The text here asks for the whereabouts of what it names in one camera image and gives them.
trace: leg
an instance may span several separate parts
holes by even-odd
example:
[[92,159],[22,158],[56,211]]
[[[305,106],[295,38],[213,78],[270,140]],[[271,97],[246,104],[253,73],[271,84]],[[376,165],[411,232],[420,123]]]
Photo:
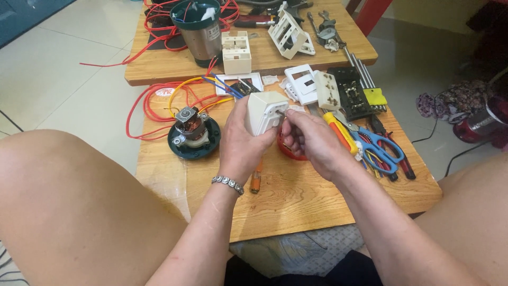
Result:
[[0,141],[0,238],[33,285],[144,285],[186,223],[68,133]]
[[[415,219],[438,244],[492,285],[508,283],[508,153],[439,181],[441,202]],[[368,254],[365,246],[361,249]]]

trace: tile floor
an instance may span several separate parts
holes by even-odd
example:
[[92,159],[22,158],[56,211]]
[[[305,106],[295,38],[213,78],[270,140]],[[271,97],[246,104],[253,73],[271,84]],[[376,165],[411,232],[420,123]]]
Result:
[[[129,0],[77,0],[0,49],[0,109],[25,130],[75,134],[134,174],[139,141],[126,137],[124,125],[145,87],[129,86],[123,66],[78,63],[110,64],[125,58],[140,9],[141,2]],[[461,35],[392,20],[380,21],[369,40],[379,54],[370,73],[395,117],[411,140],[428,136],[434,119],[419,115],[415,99],[449,86],[465,59],[467,41]],[[138,108],[131,122],[133,134],[141,132],[142,119]],[[17,132],[3,117],[0,131]],[[451,157],[471,145],[458,140],[451,125],[439,122],[434,136],[415,147],[434,177],[441,179]],[[485,145],[455,160],[451,172],[498,152]]]

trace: bracelet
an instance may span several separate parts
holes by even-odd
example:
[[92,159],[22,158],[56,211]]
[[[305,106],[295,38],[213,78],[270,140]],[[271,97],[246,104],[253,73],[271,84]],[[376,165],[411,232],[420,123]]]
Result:
[[236,183],[235,181],[231,180],[228,177],[215,176],[212,179],[212,184],[215,182],[221,182],[223,184],[226,184],[226,185],[232,187],[233,189],[235,189],[240,195],[243,195],[243,186]]

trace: cloth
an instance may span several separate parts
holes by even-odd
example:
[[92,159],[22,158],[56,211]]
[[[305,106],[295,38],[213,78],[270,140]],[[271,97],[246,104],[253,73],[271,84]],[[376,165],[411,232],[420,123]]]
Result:
[[464,118],[485,110],[487,100],[494,96],[490,86],[481,80],[464,81],[434,96],[424,93],[416,99],[418,112],[423,117],[458,123]]
[[351,250],[325,277],[286,274],[268,278],[235,255],[229,259],[226,266],[224,285],[382,286],[383,284],[372,259]]

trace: green lid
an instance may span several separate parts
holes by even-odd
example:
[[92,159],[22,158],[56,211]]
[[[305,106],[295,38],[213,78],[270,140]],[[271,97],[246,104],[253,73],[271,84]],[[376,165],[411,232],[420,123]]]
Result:
[[[201,21],[201,18],[206,12],[207,8],[214,8],[215,14],[212,17]],[[183,1],[177,4],[171,9],[171,19],[175,26],[181,30],[196,31],[211,26],[214,22],[217,22],[220,18],[220,4],[216,0],[190,0]]]

